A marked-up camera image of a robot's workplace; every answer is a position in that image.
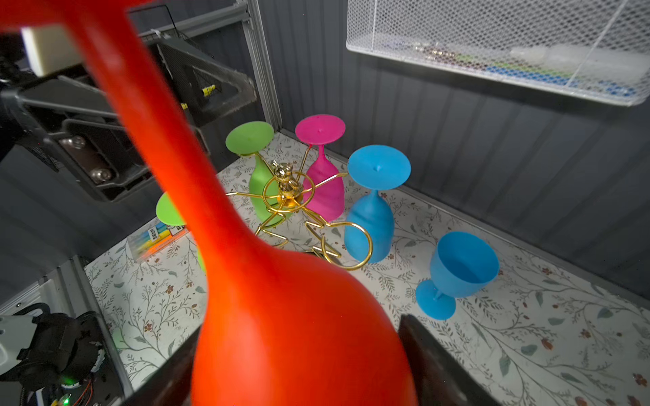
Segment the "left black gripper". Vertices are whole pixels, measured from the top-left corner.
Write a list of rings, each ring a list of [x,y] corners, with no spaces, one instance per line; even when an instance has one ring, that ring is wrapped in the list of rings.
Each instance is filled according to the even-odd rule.
[[[177,37],[147,47],[196,127],[257,101],[253,80]],[[94,200],[120,201],[152,183],[108,99],[88,75],[54,75],[1,91],[1,121],[15,142],[65,167]]]

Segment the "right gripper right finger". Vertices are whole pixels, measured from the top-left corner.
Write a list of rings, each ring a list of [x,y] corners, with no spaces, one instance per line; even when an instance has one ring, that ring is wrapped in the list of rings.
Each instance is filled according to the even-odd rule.
[[[499,402],[460,365],[413,315],[398,329],[420,405],[497,405]]]

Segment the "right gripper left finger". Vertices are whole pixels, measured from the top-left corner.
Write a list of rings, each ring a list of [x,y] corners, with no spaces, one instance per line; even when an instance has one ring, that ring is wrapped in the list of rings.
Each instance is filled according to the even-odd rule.
[[[201,328],[197,328],[122,405],[191,405],[192,369],[200,332]]]

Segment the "red wine glass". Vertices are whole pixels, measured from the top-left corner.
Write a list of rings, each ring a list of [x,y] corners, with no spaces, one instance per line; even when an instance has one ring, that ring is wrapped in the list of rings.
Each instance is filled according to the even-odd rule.
[[[208,308],[195,405],[415,405],[403,345],[350,273],[277,250],[242,222],[126,10],[130,1],[4,1],[1,27],[62,24],[201,251]]]

